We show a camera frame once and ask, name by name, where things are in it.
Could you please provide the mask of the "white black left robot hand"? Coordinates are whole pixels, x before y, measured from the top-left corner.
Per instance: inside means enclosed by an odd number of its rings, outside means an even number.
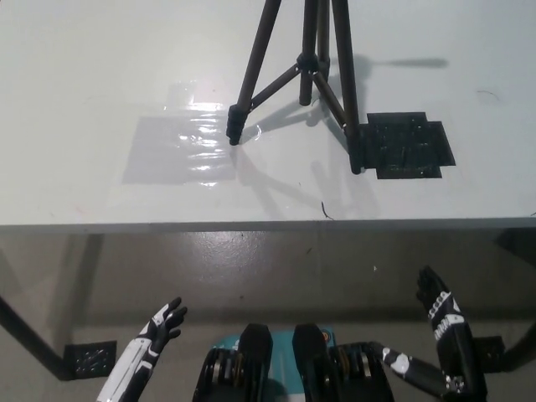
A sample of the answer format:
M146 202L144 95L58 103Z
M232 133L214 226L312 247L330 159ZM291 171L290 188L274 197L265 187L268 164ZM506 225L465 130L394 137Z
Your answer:
M182 304L182 298L179 296L164 305L147 322L137 338L150 342L148 353L151 356L159 356L168 342L181 334L180 326L187 312L188 308Z

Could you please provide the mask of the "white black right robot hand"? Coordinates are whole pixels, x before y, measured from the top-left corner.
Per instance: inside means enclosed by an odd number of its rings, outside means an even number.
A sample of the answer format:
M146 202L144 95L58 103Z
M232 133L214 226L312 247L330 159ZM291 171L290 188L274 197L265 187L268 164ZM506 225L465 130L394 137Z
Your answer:
M440 401L486 401L487 383L472 331L451 290L428 265L419 270L417 286L440 366L375 341L368 343L369 350L395 376Z

